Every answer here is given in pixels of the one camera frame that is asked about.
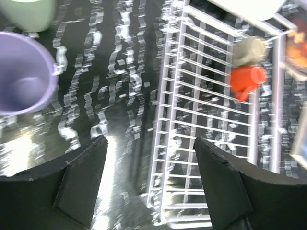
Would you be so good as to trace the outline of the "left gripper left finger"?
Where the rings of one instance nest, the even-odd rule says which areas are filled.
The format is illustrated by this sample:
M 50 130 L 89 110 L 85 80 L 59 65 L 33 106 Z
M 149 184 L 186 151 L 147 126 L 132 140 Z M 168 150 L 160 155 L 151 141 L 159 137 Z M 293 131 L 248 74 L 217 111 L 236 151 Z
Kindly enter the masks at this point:
M 106 161 L 98 136 L 53 160 L 0 178 L 2 230 L 88 230 Z

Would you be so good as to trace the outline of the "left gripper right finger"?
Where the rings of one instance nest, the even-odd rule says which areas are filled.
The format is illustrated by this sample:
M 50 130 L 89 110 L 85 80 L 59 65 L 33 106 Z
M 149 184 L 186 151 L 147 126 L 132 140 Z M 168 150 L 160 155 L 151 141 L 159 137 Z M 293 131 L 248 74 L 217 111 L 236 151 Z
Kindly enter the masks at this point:
M 207 140 L 194 143 L 214 230 L 305 230 L 307 182 L 261 169 Z

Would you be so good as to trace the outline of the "white wire dish rack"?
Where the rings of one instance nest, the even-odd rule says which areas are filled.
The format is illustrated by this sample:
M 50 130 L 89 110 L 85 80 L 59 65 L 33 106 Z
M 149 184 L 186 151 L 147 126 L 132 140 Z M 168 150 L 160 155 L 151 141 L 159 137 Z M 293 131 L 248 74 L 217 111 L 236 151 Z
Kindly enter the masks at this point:
M 193 148 L 200 137 L 274 173 L 281 171 L 283 58 L 288 0 L 269 20 L 228 14 L 220 20 L 200 2 L 171 0 L 163 12 L 165 51 L 157 96 L 146 206 L 157 223 L 179 229 L 211 227 Z M 265 83 L 239 102 L 230 91 L 233 44 L 258 35 L 269 55 Z

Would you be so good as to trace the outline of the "purple plastic cup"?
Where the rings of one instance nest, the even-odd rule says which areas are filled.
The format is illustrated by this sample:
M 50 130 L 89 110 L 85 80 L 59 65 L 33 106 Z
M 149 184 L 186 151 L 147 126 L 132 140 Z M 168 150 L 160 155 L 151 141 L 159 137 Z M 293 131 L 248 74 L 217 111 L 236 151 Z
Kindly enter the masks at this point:
M 51 53 L 23 34 L 0 34 L 0 114 L 20 115 L 46 108 L 58 85 Z

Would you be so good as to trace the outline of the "green plastic cup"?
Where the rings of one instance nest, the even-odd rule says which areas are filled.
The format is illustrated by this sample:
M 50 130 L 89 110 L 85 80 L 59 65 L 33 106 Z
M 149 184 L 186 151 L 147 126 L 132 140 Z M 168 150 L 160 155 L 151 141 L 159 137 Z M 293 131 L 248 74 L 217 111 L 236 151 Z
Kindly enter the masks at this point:
M 55 17 L 55 0 L 0 0 L 0 12 L 25 32 L 42 32 Z

